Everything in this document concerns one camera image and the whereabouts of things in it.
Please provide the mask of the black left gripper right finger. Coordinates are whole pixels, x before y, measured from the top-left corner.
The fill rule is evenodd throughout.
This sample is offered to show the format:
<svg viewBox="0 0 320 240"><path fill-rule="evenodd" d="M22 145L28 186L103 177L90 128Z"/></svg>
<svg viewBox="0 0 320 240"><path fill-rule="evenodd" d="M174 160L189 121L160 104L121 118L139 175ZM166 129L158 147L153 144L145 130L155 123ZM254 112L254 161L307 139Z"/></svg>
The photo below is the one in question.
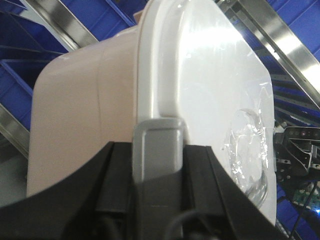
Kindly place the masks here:
<svg viewBox="0 0 320 240"><path fill-rule="evenodd" d="M209 146L183 149L182 208L188 239L286 239L233 182Z"/></svg>

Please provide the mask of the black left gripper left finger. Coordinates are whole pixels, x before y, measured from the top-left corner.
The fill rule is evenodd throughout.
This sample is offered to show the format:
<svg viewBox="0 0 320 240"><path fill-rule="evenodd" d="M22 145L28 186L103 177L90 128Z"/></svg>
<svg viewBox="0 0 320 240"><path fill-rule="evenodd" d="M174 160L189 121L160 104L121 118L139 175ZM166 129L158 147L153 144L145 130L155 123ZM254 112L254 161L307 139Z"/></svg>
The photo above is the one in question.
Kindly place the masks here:
<svg viewBox="0 0 320 240"><path fill-rule="evenodd" d="M3 240L130 240L132 144L109 142L57 184L0 209Z"/></svg>

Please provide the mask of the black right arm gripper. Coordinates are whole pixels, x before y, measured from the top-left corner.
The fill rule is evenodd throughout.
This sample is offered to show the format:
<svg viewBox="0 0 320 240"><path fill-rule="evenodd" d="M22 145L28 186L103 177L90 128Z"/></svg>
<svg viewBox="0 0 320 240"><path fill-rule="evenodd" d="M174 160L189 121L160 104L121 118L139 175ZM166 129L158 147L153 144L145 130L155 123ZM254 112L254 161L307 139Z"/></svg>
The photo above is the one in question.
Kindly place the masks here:
<svg viewBox="0 0 320 240"><path fill-rule="evenodd" d="M273 137L277 182L320 180L320 129L289 126Z"/></svg>

